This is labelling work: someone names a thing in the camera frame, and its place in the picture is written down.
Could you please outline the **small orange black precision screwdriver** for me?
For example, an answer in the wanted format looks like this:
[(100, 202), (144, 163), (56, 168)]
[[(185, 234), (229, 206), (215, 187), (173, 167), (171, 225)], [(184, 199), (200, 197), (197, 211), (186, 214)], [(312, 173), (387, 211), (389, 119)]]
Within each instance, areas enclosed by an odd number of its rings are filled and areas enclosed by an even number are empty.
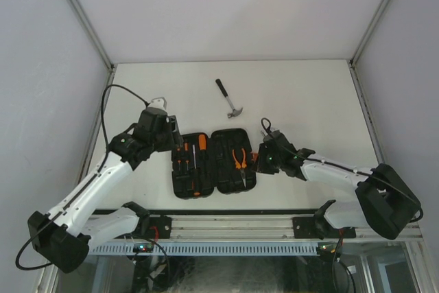
[(181, 153), (180, 153), (180, 151), (181, 151), (181, 148), (177, 148), (176, 149), (176, 162), (177, 162), (177, 164), (178, 164), (178, 175), (181, 175), (181, 162), (182, 162), (182, 159), (181, 159)]

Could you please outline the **orange grip bit screwdriver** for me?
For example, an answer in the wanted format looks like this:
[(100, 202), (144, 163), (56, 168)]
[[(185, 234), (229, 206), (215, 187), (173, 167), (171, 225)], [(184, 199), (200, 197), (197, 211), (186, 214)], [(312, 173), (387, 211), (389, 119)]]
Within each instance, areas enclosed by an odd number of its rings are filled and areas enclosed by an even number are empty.
[(200, 159), (202, 161), (206, 160), (206, 135), (200, 134), (198, 136), (198, 145), (200, 149)]

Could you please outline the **orange handled needle-nose pliers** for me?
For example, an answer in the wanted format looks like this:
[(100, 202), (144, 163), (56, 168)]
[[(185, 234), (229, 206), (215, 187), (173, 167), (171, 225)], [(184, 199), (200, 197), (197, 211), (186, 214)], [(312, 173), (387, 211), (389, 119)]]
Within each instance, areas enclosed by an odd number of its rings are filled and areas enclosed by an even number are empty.
[(236, 149), (233, 149), (233, 160), (235, 162), (235, 169), (237, 169), (241, 175), (241, 180), (243, 182), (243, 185), (245, 188), (247, 188), (247, 182), (246, 182), (246, 168), (247, 168), (247, 162), (246, 162), (246, 151), (244, 148), (241, 148), (241, 158), (237, 156)]

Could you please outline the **black orange handled screwdriver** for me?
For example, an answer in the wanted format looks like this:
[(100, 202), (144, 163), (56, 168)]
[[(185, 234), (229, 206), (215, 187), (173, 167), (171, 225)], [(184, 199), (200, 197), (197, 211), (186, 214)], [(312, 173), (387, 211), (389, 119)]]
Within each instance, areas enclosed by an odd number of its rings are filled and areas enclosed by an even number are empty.
[(192, 152), (193, 152), (193, 195), (197, 197), (201, 195), (201, 181), (198, 171), (198, 158), (197, 158), (195, 145), (192, 145)]

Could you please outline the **black plastic tool case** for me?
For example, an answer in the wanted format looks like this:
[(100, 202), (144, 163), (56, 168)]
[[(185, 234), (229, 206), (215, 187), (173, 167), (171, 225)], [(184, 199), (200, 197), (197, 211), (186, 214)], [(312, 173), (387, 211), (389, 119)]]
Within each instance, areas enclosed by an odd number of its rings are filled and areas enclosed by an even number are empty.
[[(206, 160), (200, 159), (198, 136), (206, 135)], [(195, 199), (210, 196), (215, 190), (221, 194), (238, 194), (247, 192), (257, 185), (256, 174), (251, 170), (253, 164), (252, 146), (248, 133), (243, 128), (230, 128), (217, 130), (211, 134), (196, 132), (182, 136), (185, 142), (189, 143), (189, 173), (186, 172), (184, 144), (181, 147), (181, 175), (178, 175), (178, 164), (176, 162), (176, 149), (171, 152), (172, 163), (172, 185), (174, 195), (180, 199)], [(201, 181), (201, 195), (193, 195), (193, 152), (192, 145), (196, 146), (198, 158), (198, 171)], [(237, 156), (241, 158), (241, 148), (246, 151), (246, 182), (244, 187), (241, 175), (235, 169), (233, 160), (233, 149), (236, 149)]]

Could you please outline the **black handled claw hammer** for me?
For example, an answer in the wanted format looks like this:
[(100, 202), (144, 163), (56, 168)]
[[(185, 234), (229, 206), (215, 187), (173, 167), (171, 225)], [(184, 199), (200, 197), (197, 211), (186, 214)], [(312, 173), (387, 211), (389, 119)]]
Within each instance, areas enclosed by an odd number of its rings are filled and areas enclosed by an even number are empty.
[(242, 114), (243, 108), (235, 108), (234, 104), (230, 100), (226, 89), (224, 88), (224, 85), (222, 84), (222, 81), (220, 79), (216, 79), (215, 83), (230, 106), (231, 112), (227, 114), (227, 117), (231, 119), (234, 117), (238, 117), (240, 114)]

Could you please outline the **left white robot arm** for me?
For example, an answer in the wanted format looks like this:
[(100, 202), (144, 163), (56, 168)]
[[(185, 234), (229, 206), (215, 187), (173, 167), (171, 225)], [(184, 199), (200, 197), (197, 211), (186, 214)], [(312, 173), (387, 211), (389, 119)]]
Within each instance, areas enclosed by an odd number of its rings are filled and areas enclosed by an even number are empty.
[(112, 138), (96, 169), (63, 201), (46, 213), (30, 215), (29, 244), (50, 264), (70, 273), (100, 244), (125, 233), (145, 237), (150, 231), (147, 211), (133, 202), (96, 222), (89, 218), (104, 197), (151, 154), (180, 145), (176, 116), (164, 108), (145, 108), (136, 123)]

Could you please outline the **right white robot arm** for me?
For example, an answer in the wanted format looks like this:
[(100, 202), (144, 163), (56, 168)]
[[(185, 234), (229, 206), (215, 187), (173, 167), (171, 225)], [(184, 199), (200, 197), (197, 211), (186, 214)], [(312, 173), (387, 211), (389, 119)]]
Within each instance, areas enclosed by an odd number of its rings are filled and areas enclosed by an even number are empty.
[(296, 149), (278, 130), (267, 132), (252, 166), (255, 172), (285, 173), (307, 183), (322, 183), (352, 197), (326, 201), (313, 215), (316, 232), (331, 237), (341, 228), (370, 227), (379, 236), (394, 240), (423, 216), (420, 200), (396, 170), (384, 163), (374, 168), (345, 165)]

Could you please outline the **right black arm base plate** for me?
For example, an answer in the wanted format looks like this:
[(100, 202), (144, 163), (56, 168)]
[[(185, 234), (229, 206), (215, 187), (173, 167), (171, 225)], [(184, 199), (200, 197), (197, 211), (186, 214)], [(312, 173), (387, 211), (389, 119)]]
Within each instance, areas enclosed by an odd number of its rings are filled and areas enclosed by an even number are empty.
[(297, 239), (326, 239), (344, 238), (354, 239), (357, 237), (354, 228), (333, 228), (324, 218), (318, 219), (311, 216), (292, 218), (294, 237)]

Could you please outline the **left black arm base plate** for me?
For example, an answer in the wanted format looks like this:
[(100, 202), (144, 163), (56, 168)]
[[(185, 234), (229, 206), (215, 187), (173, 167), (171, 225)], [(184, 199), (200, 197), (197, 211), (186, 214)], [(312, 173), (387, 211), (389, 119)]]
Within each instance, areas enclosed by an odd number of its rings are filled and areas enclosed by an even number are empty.
[(172, 219), (165, 215), (141, 218), (132, 234), (148, 239), (169, 239), (171, 236)]

